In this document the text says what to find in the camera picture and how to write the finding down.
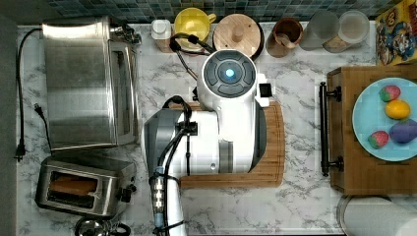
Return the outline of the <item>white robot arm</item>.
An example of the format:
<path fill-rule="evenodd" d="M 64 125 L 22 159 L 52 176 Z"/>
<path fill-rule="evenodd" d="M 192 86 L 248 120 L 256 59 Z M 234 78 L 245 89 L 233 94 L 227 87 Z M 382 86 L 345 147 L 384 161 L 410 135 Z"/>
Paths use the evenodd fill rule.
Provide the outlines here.
<path fill-rule="evenodd" d="M 186 236 L 180 179 L 190 175 L 248 173 L 267 145 L 261 87 L 265 76 L 234 49 L 213 52 L 197 78 L 194 111 L 181 96 L 168 98 L 142 130 L 155 236 Z"/>

